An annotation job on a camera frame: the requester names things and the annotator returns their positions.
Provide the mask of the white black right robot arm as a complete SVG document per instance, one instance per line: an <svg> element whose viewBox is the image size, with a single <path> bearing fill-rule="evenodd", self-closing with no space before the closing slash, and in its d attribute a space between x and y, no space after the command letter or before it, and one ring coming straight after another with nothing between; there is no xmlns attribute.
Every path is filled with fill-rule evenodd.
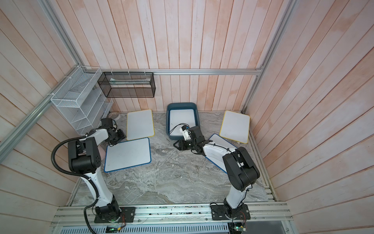
<svg viewBox="0 0 374 234"><path fill-rule="evenodd" d="M199 126L190 127L183 123L180 132L183 138L173 146L179 151L190 150L194 154L204 156L227 174L231 184L229 194L222 205L215 202L210 204L212 219L250 219L244 199L260 178L260 171L249 152L244 147L232 145L217 134L205 139Z"/></svg>

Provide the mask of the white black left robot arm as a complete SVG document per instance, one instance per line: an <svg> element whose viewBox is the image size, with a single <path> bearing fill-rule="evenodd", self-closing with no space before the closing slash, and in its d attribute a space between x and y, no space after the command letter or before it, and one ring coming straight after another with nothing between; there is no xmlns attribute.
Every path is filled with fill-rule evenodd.
<svg viewBox="0 0 374 234"><path fill-rule="evenodd" d="M73 173L85 175L86 183L95 199L95 213L100 220L116 222L121 210L115 196L109 191L102 173L99 145L102 142L115 146L125 138L121 129L117 128L115 120L101 119L99 128L92 129L82 139L68 143L69 169Z"/></svg>

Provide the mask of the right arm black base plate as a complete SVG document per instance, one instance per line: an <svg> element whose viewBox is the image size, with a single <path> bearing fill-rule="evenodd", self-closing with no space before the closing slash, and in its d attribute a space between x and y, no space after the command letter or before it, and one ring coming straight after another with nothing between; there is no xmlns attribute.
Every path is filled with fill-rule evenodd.
<svg viewBox="0 0 374 234"><path fill-rule="evenodd" d="M250 212L246 204L240 205L236 209L232 209L229 205L219 205L211 203L211 216L213 220L250 220Z"/></svg>

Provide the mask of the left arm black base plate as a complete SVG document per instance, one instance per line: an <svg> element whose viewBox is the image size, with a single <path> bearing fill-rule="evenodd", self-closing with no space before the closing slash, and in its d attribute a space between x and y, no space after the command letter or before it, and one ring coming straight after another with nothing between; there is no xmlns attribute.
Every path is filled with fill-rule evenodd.
<svg viewBox="0 0 374 234"><path fill-rule="evenodd" d="M135 207L120 207L119 215L114 215L112 217L104 217L103 215L100 217L97 215L94 218L94 223L132 223L134 221L135 216Z"/></svg>

